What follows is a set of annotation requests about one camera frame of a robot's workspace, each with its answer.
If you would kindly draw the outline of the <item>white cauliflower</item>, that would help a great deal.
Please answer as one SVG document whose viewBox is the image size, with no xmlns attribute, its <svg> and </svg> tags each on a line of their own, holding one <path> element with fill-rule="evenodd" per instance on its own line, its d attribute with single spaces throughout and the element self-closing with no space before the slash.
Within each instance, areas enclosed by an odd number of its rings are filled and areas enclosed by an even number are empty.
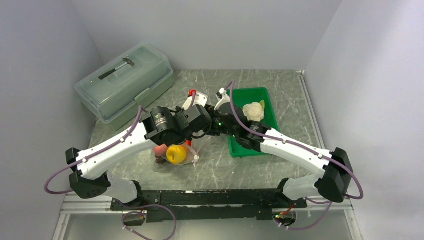
<svg viewBox="0 0 424 240">
<path fill-rule="evenodd" d="M 249 121 L 260 122 L 265 118 L 265 101 L 246 104 L 242 110 Z"/>
</svg>

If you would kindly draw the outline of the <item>clear zip top bag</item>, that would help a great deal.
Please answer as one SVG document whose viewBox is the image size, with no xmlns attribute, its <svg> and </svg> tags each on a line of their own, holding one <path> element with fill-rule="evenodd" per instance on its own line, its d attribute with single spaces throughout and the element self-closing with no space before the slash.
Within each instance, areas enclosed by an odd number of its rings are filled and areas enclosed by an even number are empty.
<svg viewBox="0 0 424 240">
<path fill-rule="evenodd" d="M 200 160 L 199 150 L 191 140 L 180 145 L 167 146 L 162 144 L 156 146 L 152 149 L 151 157 L 157 164 L 168 163 L 174 166 L 195 165 Z"/>
</svg>

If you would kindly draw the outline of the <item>orange fruit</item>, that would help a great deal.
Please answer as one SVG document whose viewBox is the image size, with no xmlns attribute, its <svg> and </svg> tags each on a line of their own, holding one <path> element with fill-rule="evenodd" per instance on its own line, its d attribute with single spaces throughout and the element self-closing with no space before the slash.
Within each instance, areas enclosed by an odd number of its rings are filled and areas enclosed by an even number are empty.
<svg viewBox="0 0 424 240">
<path fill-rule="evenodd" d="M 166 158 L 167 160 L 174 165 L 180 165 L 185 162 L 189 150 L 184 145 L 172 145 L 167 149 Z"/>
</svg>

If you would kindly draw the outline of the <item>pink peach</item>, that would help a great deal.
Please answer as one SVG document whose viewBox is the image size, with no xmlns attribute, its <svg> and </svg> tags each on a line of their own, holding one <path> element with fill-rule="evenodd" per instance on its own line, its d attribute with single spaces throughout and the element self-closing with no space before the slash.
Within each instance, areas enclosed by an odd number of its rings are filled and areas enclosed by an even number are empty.
<svg viewBox="0 0 424 240">
<path fill-rule="evenodd" d="M 166 146 L 165 144 L 158 145 L 158 146 L 153 148 L 153 152 L 156 156 L 164 156 L 164 155 L 166 155 L 168 148 L 169 147 Z"/>
</svg>

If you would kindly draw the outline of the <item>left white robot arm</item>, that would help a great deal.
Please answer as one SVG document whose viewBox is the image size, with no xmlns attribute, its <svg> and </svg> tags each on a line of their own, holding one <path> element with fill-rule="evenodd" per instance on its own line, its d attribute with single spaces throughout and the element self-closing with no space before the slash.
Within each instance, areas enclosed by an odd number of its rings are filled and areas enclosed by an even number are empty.
<svg viewBox="0 0 424 240">
<path fill-rule="evenodd" d="M 145 201 L 140 184 L 114 176 L 109 170 L 131 155 L 160 145 L 184 144 L 212 122 L 205 107 L 198 104 L 177 113 L 167 107 L 155 107 L 144 115 L 138 114 L 127 130 L 77 153 L 75 171 L 69 176 L 70 187 L 82 199 L 104 195 L 137 210 Z"/>
</svg>

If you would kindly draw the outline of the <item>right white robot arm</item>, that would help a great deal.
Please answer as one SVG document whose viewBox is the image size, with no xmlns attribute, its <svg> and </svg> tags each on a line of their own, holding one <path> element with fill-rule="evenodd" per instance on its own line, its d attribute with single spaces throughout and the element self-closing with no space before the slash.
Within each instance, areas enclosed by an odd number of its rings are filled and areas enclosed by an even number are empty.
<svg viewBox="0 0 424 240">
<path fill-rule="evenodd" d="M 313 196 L 342 203 L 348 196 L 353 168 L 344 149 L 330 151 L 294 140 L 269 125 L 249 121 L 240 108 L 231 107 L 229 102 L 219 109 L 207 104 L 205 109 L 212 118 L 211 136 L 228 135 L 243 149 L 283 158 L 311 173 L 280 182 L 275 194 L 280 207 L 287 208 L 298 199 Z"/>
</svg>

